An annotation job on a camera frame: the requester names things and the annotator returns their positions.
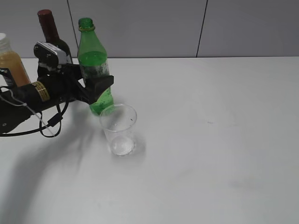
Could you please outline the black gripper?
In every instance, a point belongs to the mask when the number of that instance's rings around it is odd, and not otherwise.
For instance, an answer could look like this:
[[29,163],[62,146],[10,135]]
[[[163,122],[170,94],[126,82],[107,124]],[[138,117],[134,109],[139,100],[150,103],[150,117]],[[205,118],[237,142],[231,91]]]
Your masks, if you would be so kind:
[[114,84],[114,76],[103,76],[86,79],[83,87],[79,83],[82,75],[78,64],[65,64],[52,71],[38,65],[37,74],[37,81],[45,87],[42,92],[47,93],[42,100],[45,105],[74,100],[91,105]]

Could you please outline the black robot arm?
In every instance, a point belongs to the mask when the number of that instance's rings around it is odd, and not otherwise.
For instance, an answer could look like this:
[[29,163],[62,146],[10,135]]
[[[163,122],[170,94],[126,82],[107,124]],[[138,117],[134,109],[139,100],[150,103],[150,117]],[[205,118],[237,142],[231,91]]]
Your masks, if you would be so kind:
[[[66,64],[60,70],[41,76],[36,82],[21,87],[8,88],[0,93],[0,135],[13,137],[42,132],[44,129],[60,124],[68,104],[81,101],[89,105],[95,103],[102,93],[114,84],[113,76],[93,77],[82,86],[79,65]],[[42,121],[42,112],[56,107],[57,113]],[[13,133],[12,131],[32,115],[40,119],[34,130]]]

